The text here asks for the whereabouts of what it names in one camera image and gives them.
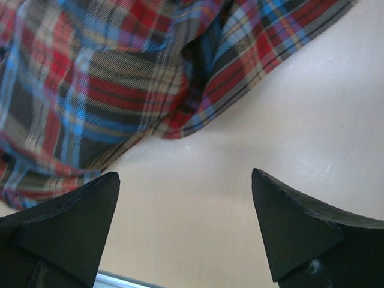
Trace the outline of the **red blue plaid flannel shirt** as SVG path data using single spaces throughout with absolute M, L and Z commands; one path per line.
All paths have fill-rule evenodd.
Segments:
M 2 1 L 1 202 L 100 176 L 150 134 L 189 136 L 355 1 Z

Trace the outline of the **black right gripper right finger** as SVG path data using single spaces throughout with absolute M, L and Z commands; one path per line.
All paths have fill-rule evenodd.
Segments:
M 252 195 L 279 287 L 383 287 L 383 221 L 344 211 L 252 171 Z

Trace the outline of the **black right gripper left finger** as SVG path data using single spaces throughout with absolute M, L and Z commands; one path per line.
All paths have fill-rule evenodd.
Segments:
M 1 217 L 1 287 L 92 287 L 119 196 L 109 172 Z

